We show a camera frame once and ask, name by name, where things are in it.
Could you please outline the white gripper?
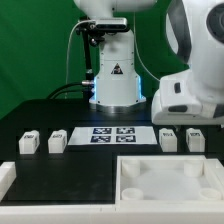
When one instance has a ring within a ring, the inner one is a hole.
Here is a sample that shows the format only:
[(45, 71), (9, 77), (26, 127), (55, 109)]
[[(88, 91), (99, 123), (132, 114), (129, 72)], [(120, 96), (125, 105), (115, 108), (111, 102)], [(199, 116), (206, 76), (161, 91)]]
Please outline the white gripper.
[(187, 86), (189, 72), (164, 76), (151, 105), (156, 125), (224, 125), (224, 106), (205, 104)]

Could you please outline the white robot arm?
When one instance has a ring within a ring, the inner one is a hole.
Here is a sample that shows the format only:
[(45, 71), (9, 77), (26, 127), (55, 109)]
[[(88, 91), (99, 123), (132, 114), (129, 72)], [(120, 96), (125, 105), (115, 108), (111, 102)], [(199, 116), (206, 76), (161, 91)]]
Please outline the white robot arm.
[[(134, 34), (115, 12), (137, 12), (157, 0), (73, 0), (87, 15), (100, 49), (90, 99), (96, 110), (127, 111), (145, 102), (134, 68)], [(166, 12), (171, 49), (189, 68), (162, 77), (151, 104), (156, 125), (224, 124), (224, 0), (172, 0)]]

